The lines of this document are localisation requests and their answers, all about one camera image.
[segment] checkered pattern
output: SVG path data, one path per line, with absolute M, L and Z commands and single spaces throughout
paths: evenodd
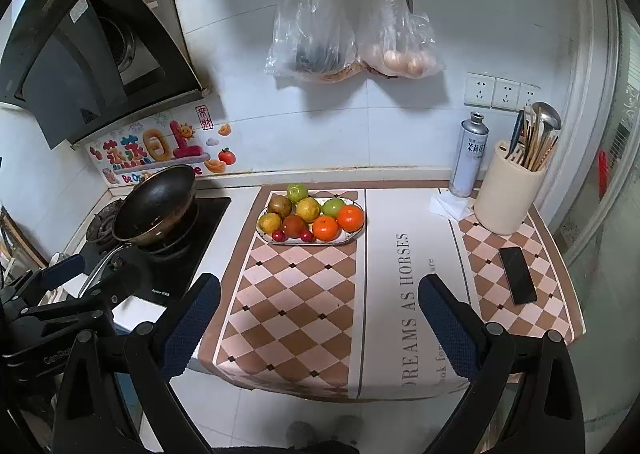
M 514 335 L 541 337 L 547 330 L 559 331 L 569 343 L 574 340 L 564 298 L 556 274 L 535 225 L 527 215 L 516 233 L 493 234 L 475 215 L 459 222 L 471 270 L 474 272 L 480 313 L 485 322 L 498 322 Z M 498 249 L 519 246 L 525 256 L 538 300 L 515 306 L 502 268 Z
M 335 194 L 356 201 L 357 192 Z M 315 396 L 347 392 L 356 241 L 265 244 L 254 236 L 216 367 L 233 380 Z

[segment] cherry tomato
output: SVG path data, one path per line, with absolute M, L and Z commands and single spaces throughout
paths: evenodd
M 285 235 L 283 230 L 274 230 L 273 234 L 271 234 L 271 239 L 276 243 L 282 243 L 286 241 L 287 236 Z
M 305 243 L 313 243 L 316 240 L 316 237 L 311 230 L 302 230 L 300 239 L 305 241 Z

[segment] wok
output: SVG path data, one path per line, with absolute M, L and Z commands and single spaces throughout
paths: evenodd
M 195 173 L 189 165 L 173 165 L 136 185 L 113 221 L 111 233 L 121 245 L 100 260 L 78 297 L 94 283 L 115 254 L 128 246 L 149 246 L 166 237 L 186 214 L 195 195 Z

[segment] smartphone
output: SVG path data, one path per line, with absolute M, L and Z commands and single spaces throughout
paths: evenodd
M 501 248 L 498 253 L 507 276 L 513 303 L 526 304 L 538 300 L 522 249 L 519 246 L 511 246 Z

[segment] spray can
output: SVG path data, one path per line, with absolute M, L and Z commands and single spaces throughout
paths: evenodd
M 449 190 L 454 196 L 467 198 L 474 189 L 474 183 L 484 154 L 488 127 L 482 123 L 484 116 L 471 113 L 471 118 L 462 122 L 456 165 L 449 180 Z

